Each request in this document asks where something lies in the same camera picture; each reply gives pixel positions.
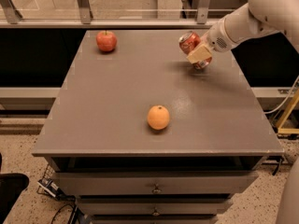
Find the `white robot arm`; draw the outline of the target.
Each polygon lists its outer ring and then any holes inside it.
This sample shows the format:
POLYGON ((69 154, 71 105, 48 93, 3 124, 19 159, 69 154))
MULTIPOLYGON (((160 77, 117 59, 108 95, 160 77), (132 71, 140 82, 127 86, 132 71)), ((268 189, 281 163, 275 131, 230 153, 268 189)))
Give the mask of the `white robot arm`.
POLYGON ((188 52, 192 64, 205 67, 212 52, 226 52, 242 42, 281 32, 299 52, 299 0, 248 0, 217 21, 188 52))

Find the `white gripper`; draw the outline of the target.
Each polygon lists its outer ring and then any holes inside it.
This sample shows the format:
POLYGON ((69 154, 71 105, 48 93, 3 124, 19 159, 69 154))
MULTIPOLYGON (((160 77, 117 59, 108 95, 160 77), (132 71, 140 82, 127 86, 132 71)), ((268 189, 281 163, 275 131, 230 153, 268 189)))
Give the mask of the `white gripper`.
POLYGON ((206 44, 198 45, 187 55, 187 60, 190 63, 210 63, 212 60, 211 50, 226 52, 238 46, 238 44, 229 36, 227 30, 228 21, 228 17, 225 16, 212 25, 212 27, 205 33, 206 44))

